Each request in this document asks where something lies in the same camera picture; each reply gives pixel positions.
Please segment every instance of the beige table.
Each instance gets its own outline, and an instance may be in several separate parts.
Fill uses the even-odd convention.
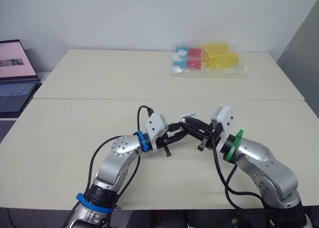
[[[217,106],[231,105],[233,133],[242,128],[246,138],[267,145],[295,172],[303,204],[319,205],[314,195],[319,190],[319,124],[303,101],[33,100],[0,144],[0,207],[71,209],[76,194],[85,189],[94,150],[112,136],[135,132],[136,110],[143,104],[165,115],[167,122],[188,112],[209,121]],[[141,120],[146,121],[145,114]],[[163,150],[145,154],[119,205],[128,210],[231,208],[211,151],[196,150],[198,143],[188,136],[170,147],[169,158]],[[97,156],[94,172],[110,146]],[[232,165],[220,163],[227,175]],[[258,192],[241,171],[231,186]],[[234,201],[247,208],[261,205],[254,198]]]
[[[69,50],[37,99],[303,100],[268,53],[246,53],[246,79],[177,78],[170,52]]]

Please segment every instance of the blue cable tie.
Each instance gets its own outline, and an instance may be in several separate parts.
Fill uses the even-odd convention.
[[[79,200],[82,205],[84,205],[85,207],[91,209],[91,210],[94,210],[96,212],[102,212],[102,213],[112,213],[113,211],[113,208],[105,208],[105,207],[98,207],[94,204],[91,204],[89,203],[83,196],[82,193],[79,193],[77,196],[76,196],[76,199]]]
[[[144,152],[148,152],[150,150],[150,148],[149,148],[149,146],[146,143],[146,140],[144,138],[143,133],[141,131],[138,131],[138,135],[139,135],[140,140],[142,142]]]

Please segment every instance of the green ring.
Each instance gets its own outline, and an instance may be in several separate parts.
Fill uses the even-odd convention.
[[[236,138],[235,138],[235,141],[233,143],[233,145],[231,146],[231,149],[229,150],[226,158],[225,158],[225,161],[226,162],[229,162],[231,157],[233,156],[234,152],[238,149],[239,147],[239,142],[241,140],[241,138],[243,137],[243,132],[244,130],[239,130],[239,132],[236,134]]]

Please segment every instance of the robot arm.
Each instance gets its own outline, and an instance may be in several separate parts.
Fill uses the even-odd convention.
[[[269,215],[273,224],[282,228],[312,228],[297,191],[295,174],[280,163],[266,146],[243,138],[242,130],[236,136],[231,135],[233,120],[231,108],[223,107],[215,111],[211,124],[185,117],[181,126],[201,140],[199,150],[202,151],[204,147],[216,149],[224,154],[225,161],[238,163],[255,183],[266,208],[279,215]],[[218,142],[216,148],[212,148],[211,139]]]
[[[146,123],[147,133],[137,131],[131,136],[121,136],[112,144],[112,152],[104,159],[89,190],[77,195],[78,203],[66,222],[66,228],[109,226],[113,208],[119,208],[116,202],[117,192],[128,174],[129,166],[143,152],[157,151],[164,146],[157,145],[157,138],[168,130],[162,115],[152,113]]]
[[[156,152],[162,147],[170,156],[168,145],[189,134],[201,141],[198,150],[216,149],[224,154],[227,162],[238,163],[256,184],[266,208],[278,214],[269,216],[273,224],[282,228],[312,228],[297,192],[294,173],[276,160],[266,146],[243,138],[242,130],[236,136],[230,134],[234,126],[230,107],[218,108],[210,124],[194,118],[194,114],[182,116],[179,123],[169,125],[162,115],[152,113],[149,116],[147,133],[138,131],[114,141],[112,152],[103,161],[90,189],[78,194],[79,202],[65,227],[109,227],[111,212],[117,207],[117,192],[130,164],[143,152]],[[175,131],[178,132],[172,136],[167,133]]]

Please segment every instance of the laptop screen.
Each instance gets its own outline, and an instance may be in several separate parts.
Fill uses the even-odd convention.
[[[37,78],[19,40],[0,41],[0,81]]]

